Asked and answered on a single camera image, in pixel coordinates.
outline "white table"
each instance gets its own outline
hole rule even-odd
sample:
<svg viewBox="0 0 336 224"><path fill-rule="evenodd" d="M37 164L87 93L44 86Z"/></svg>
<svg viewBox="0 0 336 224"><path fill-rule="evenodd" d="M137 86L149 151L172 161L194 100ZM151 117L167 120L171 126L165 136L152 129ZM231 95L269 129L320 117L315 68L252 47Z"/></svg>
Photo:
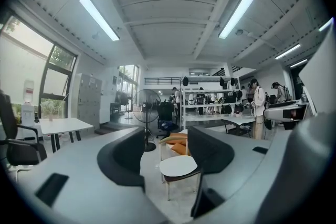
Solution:
<svg viewBox="0 0 336 224"><path fill-rule="evenodd" d="M251 122L255 122L256 118L253 116L240 116L240 117L236 117L236 116L225 116L222 118L222 121L225 123L225 129L226 129L226 133L228 134L234 134L234 135L243 135L246 132L241 132L240 130L240 126L241 125L245 125ZM226 128L226 124L232 124L235 125L236 128L230 129L228 130Z"/></svg>
<svg viewBox="0 0 336 224"><path fill-rule="evenodd" d="M191 173L197 168L193 157L181 155L160 162L160 172L165 176L176 177Z"/></svg>
<svg viewBox="0 0 336 224"><path fill-rule="evenodd" d="M56 149L60 149L58 138L59 133L69 133L71 142L73 143L74 138L72 137L72 132L76 133L77 141L80 141L81 138L79 131L93 127L91 124L80 121L76 118L53 119L52 121L49 119L40 119L40 124L43 135L51 135L51 146L53 147L52 152L55 152Z"/></svg>

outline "person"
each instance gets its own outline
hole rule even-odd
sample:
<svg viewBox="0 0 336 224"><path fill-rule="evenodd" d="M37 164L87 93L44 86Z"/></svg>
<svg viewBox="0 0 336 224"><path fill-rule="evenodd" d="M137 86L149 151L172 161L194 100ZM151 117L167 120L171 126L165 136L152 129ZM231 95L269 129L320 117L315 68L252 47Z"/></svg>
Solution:
<svg viewBox="0 0 336 224"><path fill-rule="evenodd" d="M272 83L272 88L278 90L278 96L275 98L275 103L282 103L286 101L286 95L285 90L282 85L280 85L278 82Z"/></svg>
<svg viewBox="0 0 336 224"><path fill-rule="evenodd" d="M264 89L259 85L256 79L252 79L250 85L254 90L253 102L251 103L254 108L254 117L256 117L253 127L254 139L261 140L264 127L264 104L266 96Z"/></svg>
<svg viewBox="0 0 336 224"><path fill-rule="evenodd" d="M204 104L205 94L203 94L203 93L198 93L198 94L196 95L196 98L197 98L197 104ZM200 115L203 115L203 107L199 107L199 108L198 108L198 112L199 112Z"/></svg>
<svg viewBox="0 0 336 224"><path fill-rule="evenodd" d="M242 86L241 87L242 89L242 95L241 95L241 103L244 105L246 103L246 100L247 100L247 91L245 90L245 86Z"/></svg>
<svg viewBox="0 0 336 224"><path fill-rule="evenodd" d="M175 91L174 102L177 105L177 116L180 117L180 107L181 107L181 98L180 98L180 91L174 87L172 91Z"/></svg>

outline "gray floor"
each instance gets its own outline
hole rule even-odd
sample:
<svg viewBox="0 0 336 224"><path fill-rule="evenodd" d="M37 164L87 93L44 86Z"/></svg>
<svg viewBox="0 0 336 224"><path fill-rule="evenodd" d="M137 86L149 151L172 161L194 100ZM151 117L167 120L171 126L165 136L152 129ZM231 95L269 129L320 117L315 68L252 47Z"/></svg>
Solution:
<svg viewBox="0 0 336 224"><path fill-rule="evenodd" d="M134 124L139 126L144 126L143 123L139 122L137 119L133 117L131 120L125 120L125 115L115 116L111 119L112 122L119 122L124 124ZM205 127L209 127L212 130L225 132L225 127L220 121L212 121L212 122L200 122L197 125L204 125ZM194 204L196 193L194 193L194 188L196 186L196 176L187 178L185 180L181 180L178 182L171 183L170 188L170 201L167 201L166 198L166 186L161 182L161 173L159 170L159 148L158 148L158 139L156 135L164 134L164 132L160 132L157 127L157 121L150 123L149 126L153 137L153 143L157 145L156 149L152 152L145 152L141 159L141 171L140 174L145 178L145 188L146 194L150 198L150 200L174 223L181 224L190 221L192 218L190 217L191 208ZM276 133L280 134L285 131L283 127L276 127L274 129L267 130L265 139L272 140ZM82 139L90 139L93 137L99 136L97 134L87 134L82 135ZM64 147L70 144L70 138L68 135L62 136L60 139L60 146ZM51 148L51 141L44 141L44 146L47 152L47 155L52 155L53 151ZM164 152L164 158L168 157L168 153ZM6 164L6 160L2 160L3 165L8 167ZM8 167L9 176L13 178L14 171L17 167Z"/></svg>

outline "metal shelving unit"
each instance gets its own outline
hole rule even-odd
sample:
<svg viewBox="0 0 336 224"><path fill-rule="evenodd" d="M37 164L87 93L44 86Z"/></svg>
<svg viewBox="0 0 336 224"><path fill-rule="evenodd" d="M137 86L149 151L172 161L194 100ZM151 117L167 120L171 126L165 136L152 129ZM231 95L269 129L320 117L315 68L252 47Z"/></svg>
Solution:
<svg viewBox="0 0 336 224"><path fill-rule="evenodd" d="M226 93L226 92L233 92L233 91L240 91L240 80L239 77L233 77L234 79L238 80L238 83L235 86L230 85L230 81L232 77L220 77L220 76L187 76L189 80L189 84L187 87L182 85L183 81L182 77L180 79L180 94L183 96L183 104L181 105L180 110L180 126L183 126L183 129L186 129L186 122L195 122L195 121L214 121L214 120L220 120L224 118L224 115L222 114L214 114L214 115L187 115L186 109L187 108L200 108L200 107L219 107L222 105L235 105L240 104L241 101L235 102L235 103L214 103L214 104L193 104L193 105L185 105L185 100L187 94L198 94L198 93ZM191 83L207 83L207 82L220 82L220 78L224 79L225 83L227 83L227 90L223 89L216 89L216 90L186 90L186 88L190 88L193 86Z"/></svg>

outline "office chair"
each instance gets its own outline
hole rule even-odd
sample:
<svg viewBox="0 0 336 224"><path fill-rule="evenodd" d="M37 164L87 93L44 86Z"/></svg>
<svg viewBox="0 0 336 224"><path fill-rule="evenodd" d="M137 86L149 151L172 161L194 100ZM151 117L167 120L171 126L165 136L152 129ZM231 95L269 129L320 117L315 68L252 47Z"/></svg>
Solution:
<svg viewBox="0 0 336 224"><path fill-rule="evenodd" d="M161 129L162 131L166 131L166 134L160 134L157 135L156 138L159 138L159 136L165 136L168 137L170 135L170 132L172 130L176 130L178 127L178 125L176 123L169 123L169 126L164 129L162 127L162 124L165 122L172 122L173 121L173 112L174 112L174 104L172 103L161 103L160 106L158 106L158 129Z"/></svg>
<svg viewBox="0 0 336 224"><path fill-rule="evenodd" d="M47 157L44 146L39 143L37 129L16 124L11 100L2 92L0 92L0 118L6 134L6 140L1 141L1 145L8 145L7 160L11 165L36 165ZM37 143L16 140L18 128L34 131ZM16 170L16 182L18 173L23 170L30 169Z"/></svg>

